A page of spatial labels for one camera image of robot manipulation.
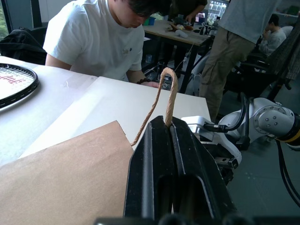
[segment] twisted paper handle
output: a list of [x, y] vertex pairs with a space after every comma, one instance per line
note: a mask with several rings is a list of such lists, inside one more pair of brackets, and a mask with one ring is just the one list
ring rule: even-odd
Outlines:
[[176, 94], [177, 94], [177, 90], [178, 90], [178, 82], [177, 82], [177, 76], [174, 73], [174, 71], [170, 68], [165, 68], [163, 70], [163, 72], [160, 75], [160, 81], [159, 81], [159, 87], [158, 87], [158, 92], [157, 95], [155, 97], [155, 101], [151, 107], [151, 110], [149, 111], [148, 115], [146, 116], [144, 122], [141, 125], [141, 128], [139, 130], [139, 132], [137, 133], [135, 140], [130, 144], [131, 146], [134, 146], [137, 141], [139, 140], [150, 116], [152, 115], [157, 103], [158, 103], [158, 99], [159, 99], [159, 95], [160, 95], [160, 91], [161, 88], [163, 86], [164, 83], [164, 77], [166, 74], [171, 75], [172, 77], [172, 86], [171, 86], [171, 92], [170, 92], [170, 96], [169, 96], [169, 102], [168, 102], [168, 106], [167, 106], [167, 110], [165, 112], [165, 125], [169, 128], [171, 123], [172, 123], [172, 117], [173, 117], [173, 110], [174, 110], [174, 103], [175, 103], [175, 98], [176, 98]]

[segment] tennis racket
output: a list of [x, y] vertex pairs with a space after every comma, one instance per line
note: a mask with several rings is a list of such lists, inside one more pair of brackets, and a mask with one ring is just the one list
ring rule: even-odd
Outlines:
[[38, 86], [38, 75], [31, 69], [0, 63], [0, 109], [28, 96]]

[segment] bracelet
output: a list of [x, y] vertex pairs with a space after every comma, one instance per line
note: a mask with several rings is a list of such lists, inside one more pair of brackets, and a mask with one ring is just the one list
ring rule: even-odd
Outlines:
[[140, 81], [136, 82], [137, 84], [141, 84], [141, 83], [144, 83], [144, 82], [150, 82], [151, 80], [150, 79], [147, 79], [147, 78], [144, 78], [144, 79], [141, 79]]

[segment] khaki pants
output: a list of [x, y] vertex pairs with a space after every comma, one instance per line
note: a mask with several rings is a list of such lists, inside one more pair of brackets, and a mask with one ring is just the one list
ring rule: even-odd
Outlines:
[[206, 98], [211, 121], [217, 117], [226, 77], [239, 62], [245, 61], [255, 44], [221, 27], [202, 73], [199, 96]]

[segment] gray t-shirt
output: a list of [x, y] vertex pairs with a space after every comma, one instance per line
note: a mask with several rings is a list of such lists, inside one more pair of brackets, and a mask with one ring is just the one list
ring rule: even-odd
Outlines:
[[281, 0], [232, 0], [219, 26], [256, 44]]
[[286, 36], [282, 29], [270, 33], [268, 40], [263, 40], [259, 45], [259, 51], [269, 56], [281, 45], [285, 39]]

